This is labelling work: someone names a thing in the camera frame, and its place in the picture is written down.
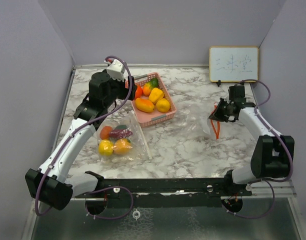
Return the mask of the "yellow toy lemon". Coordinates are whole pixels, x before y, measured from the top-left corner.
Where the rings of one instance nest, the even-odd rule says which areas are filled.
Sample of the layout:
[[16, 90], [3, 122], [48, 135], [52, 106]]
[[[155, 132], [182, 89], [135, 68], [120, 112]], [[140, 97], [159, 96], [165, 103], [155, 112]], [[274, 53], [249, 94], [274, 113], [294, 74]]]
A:
[[111, 156], [114, 152], [114, 143], [108, 139], [101, 140], [98, 145], [98, 153], [101, 156]]

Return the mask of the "pink plastic basket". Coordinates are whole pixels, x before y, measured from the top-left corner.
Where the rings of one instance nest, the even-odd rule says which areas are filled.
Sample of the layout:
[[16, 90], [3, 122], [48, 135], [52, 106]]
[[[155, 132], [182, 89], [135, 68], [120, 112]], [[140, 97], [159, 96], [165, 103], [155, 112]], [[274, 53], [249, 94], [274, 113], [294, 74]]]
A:
[[170, 120], [177, 111], [170, 94], [157, 72], [138, 76], [135, 100], [131, 102], [135, 116], [142, 128]]

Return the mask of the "green toy lime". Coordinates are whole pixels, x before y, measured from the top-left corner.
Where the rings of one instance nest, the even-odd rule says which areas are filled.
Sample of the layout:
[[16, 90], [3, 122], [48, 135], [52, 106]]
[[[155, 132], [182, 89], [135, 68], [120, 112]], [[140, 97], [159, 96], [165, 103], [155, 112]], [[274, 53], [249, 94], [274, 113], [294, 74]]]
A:
[[125, 125], [125, 124], [122, 124], [122, 125], [118, 125], [115, 127], [115, 130], [124, 130], [124, 129], [127, 129], [128, 127]]

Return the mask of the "clear zip top bag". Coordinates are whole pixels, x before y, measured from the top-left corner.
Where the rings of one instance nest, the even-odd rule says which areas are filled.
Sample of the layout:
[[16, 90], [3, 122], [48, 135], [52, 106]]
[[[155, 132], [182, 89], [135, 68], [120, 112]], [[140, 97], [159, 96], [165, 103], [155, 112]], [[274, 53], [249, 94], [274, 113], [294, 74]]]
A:
[[97, 154], [104, 162], [152, 159], [144, 132], [134, 113], [120, 120], [105, 119], [96, 131]]

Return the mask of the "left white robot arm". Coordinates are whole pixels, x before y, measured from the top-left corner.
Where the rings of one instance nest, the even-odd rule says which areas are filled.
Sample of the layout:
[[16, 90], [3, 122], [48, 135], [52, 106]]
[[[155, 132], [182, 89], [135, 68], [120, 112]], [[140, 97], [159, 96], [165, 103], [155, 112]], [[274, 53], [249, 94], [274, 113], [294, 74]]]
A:
[[84, 193], [96, 198], [104, 190], [99, 182], [99, 175], [86, 172], [74, 181], [66, 182], [69, 170], [81, 149], [106, 117], [118, 111], [117, 100], [125, 104], [135, 98], [137, 86], [134, 77], [124, 78], [121, 71], [103, 70], [91, 76], [88, 83], [88, 93], [76, 108], [73, 120], [63, 139], [57, 145], [47, 160], [37, 169], [29, 169], [25, 181], [32, 198], [37, 216], [45, 215], [39, 211], [39, 204], [44, 203], [50, 209], [63, 210], [71, 198]]

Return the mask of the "purple toy sweet potato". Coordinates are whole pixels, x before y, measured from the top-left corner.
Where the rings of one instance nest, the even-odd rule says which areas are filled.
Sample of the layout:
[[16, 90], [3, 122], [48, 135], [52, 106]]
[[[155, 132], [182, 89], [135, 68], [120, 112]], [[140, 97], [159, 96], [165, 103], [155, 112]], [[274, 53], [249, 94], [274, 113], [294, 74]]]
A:
[[133, 135], [133, 132], [130, 131], [129, 129], [113, 129], [111, 132], [108, 133], [109, 138], [113, 139], [123, 139], [123, 138], [128, 138]]

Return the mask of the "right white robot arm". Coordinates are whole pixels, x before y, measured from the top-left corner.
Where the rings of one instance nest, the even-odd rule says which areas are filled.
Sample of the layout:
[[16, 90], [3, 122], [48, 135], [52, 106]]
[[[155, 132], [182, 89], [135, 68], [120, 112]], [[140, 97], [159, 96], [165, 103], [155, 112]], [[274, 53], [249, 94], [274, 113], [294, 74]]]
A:
[[284, 182], [291, 178], [294, 170], [294, 138], [277, 131], [264, 119], [259, 107], [247, 101], [244, 85], [230, 86], [228, 99], [220, 99], [209, 119], [226, 123], [239, 121], [257, 141], [250, 163], [225, 175], [228, 180], [223, 182], [222, 189], [227, 195], [235, 195], [241, 185], [265, 180]]

